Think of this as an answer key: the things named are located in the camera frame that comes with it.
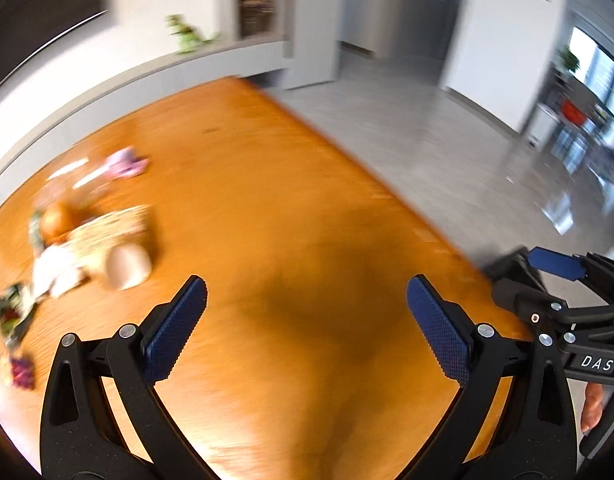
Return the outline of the person right hand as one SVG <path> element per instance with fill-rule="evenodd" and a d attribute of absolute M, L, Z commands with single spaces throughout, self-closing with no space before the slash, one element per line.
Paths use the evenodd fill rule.
<path fill-rule="evenodd" d="M 580 416 L 580 430 L 583 432 L 588 432 L 599 424 L 603 411 L 603 398 L 603 385 L 588 382 L 585 388 L 582 416 Z"/>

